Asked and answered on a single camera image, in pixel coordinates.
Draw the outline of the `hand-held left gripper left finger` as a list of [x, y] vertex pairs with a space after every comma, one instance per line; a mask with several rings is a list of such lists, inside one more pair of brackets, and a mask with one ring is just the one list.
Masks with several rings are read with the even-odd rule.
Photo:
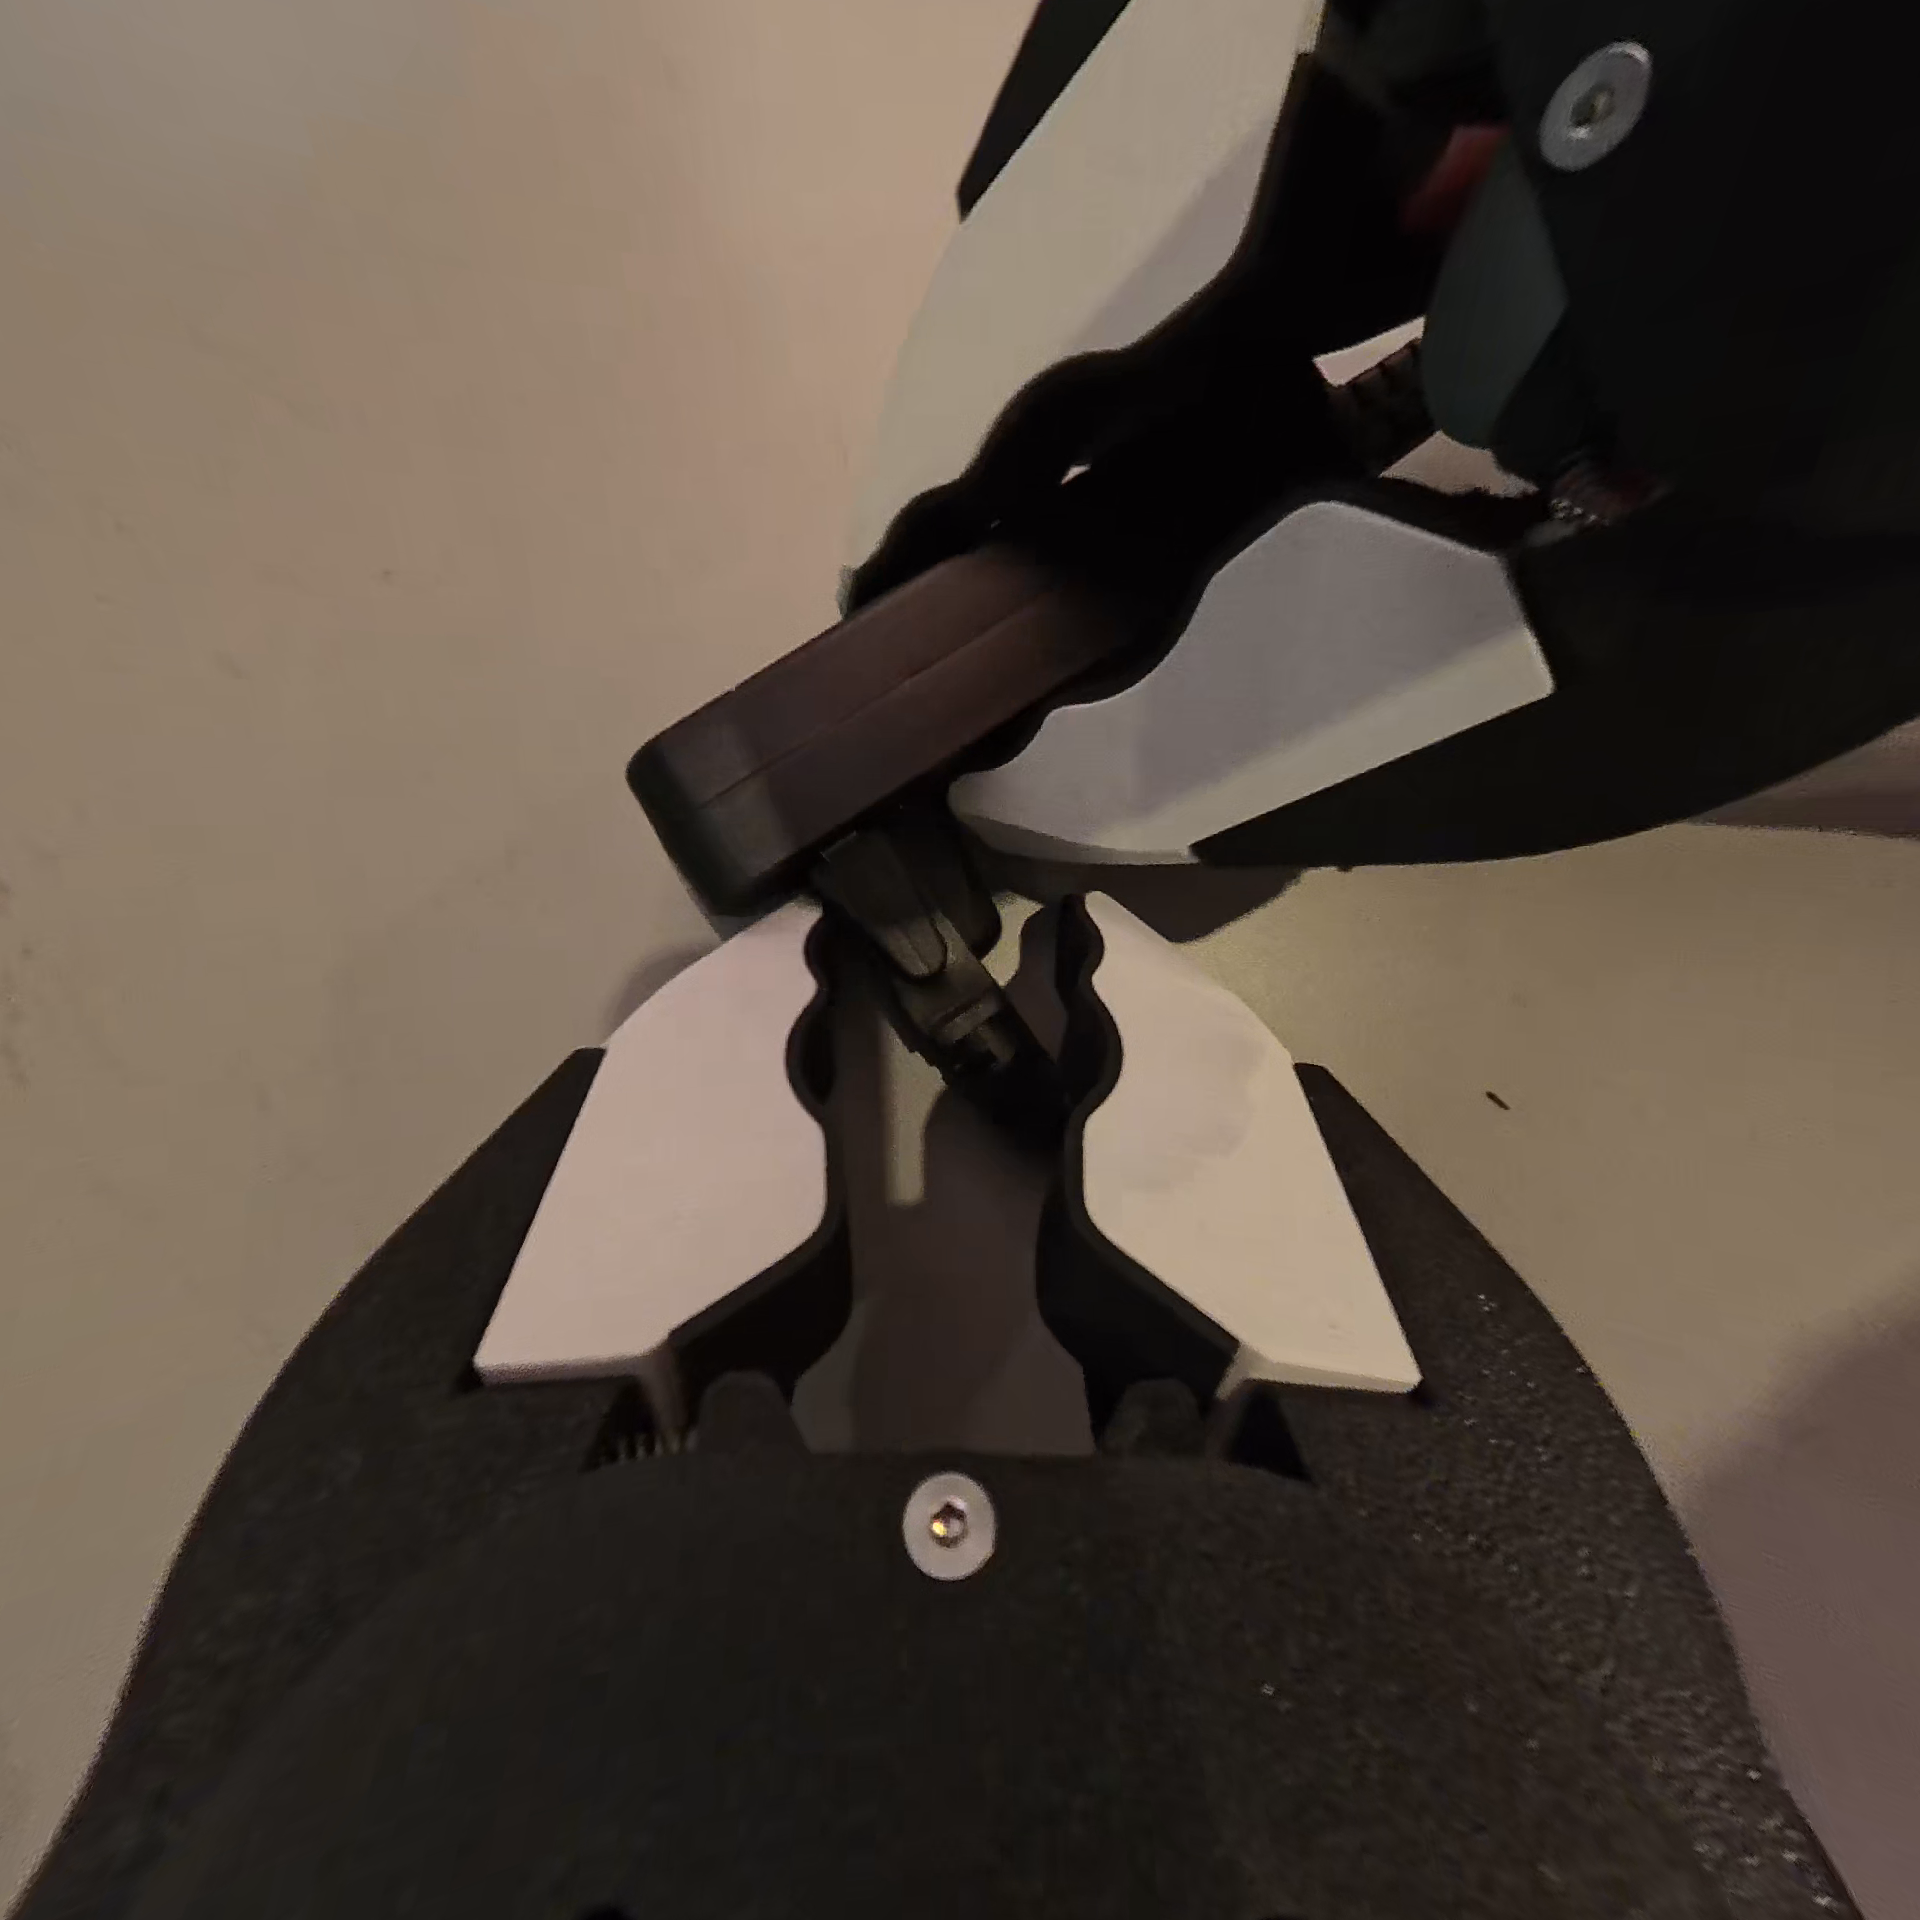
[[843, 1180], [812, 1053], [818, 916], [767, 916], [611, 1035], [473, 1372], [794, 1388], [850, 1317]]

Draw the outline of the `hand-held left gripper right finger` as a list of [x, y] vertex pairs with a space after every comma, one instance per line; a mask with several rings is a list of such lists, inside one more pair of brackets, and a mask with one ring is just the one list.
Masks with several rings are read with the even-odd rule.
[[1104, 894], [1053, 921], [1063, 1148], [1040, 1319], [1097, 1443], [1139, 1388], [1201, 1417], [1249, 1390], [1424, 1382], [1287, 1047]]

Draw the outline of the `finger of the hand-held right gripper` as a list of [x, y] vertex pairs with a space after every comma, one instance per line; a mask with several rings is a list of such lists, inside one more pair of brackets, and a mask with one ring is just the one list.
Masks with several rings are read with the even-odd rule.
[[1201, 414], [1244, 365], [1341, 351], [1424, 303], [1412, 137], [1356, 6], [1123, 5], [1015, 137], [1039, 78], [1026, 39], [887, 380], [843, 612], [1031, 520], [1071, 468]]
[[1531, 494], [1308, 494], [960, 776], [989, 853], [1195, 868], [1202, 846], [1535, 707], [1552, 669], [1512, 551]]

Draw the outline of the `black power strip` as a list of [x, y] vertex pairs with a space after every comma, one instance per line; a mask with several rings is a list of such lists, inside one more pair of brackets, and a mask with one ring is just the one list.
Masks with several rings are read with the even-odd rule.
[[648, 741], [629, 789], [697, 902], [751, 916], [849, 831], [1005, 759], [1073, 693], [1145, 668], [1179, 598], [1172, 581], [984, 545]]

